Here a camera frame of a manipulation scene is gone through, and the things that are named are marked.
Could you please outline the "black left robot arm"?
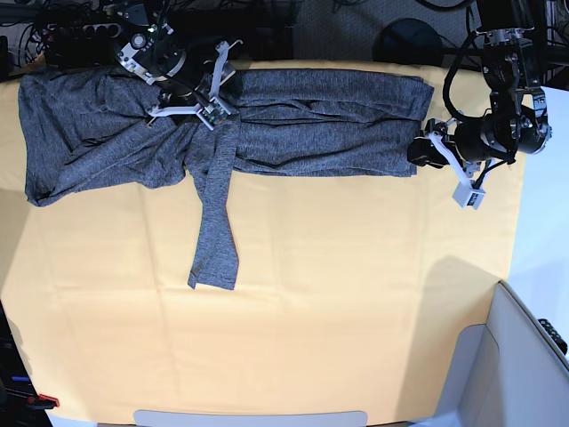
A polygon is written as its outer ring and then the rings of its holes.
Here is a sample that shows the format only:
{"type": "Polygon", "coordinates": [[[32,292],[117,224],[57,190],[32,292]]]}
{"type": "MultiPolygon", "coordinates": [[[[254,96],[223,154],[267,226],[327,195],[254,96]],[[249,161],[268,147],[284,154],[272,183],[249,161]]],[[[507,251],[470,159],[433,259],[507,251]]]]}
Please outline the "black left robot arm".
{"type": "Polygon", "coordinates": [[[550,138],[545,92],[541,88],[539,55],[526,33],[533,31],[526,1],[479,1],[481,25],[468,33],[449,68],[442,98],[451,118],[431,119],[407,150],[417,166],[453,166],[466,173],[481,166],[488,174],[511,165],[517,153],[536,154],[550,138]],[[481,71],[490,88],[490,109],[481,117],[467,116],[451,100],[451,87],[469,46],[484,39],[481,71]]]}

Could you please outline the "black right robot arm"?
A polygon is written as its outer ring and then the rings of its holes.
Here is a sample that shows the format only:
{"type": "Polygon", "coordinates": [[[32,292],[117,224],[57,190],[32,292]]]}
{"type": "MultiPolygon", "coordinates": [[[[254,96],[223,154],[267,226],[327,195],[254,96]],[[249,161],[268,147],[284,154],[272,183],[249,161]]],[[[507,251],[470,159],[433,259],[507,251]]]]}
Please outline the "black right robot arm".
{"type": "Polygon", "coordinates": [[[110,8],[121,35],[114,47],[117,62],[149,86],[160,88],[148,110],[147,126],[157,119],[190,117],[213,130],[234,113],[221,88],[235,74],[230,51],[243,41],[181,38],[172,26],[168,1],[123,1],[110,8]]]}

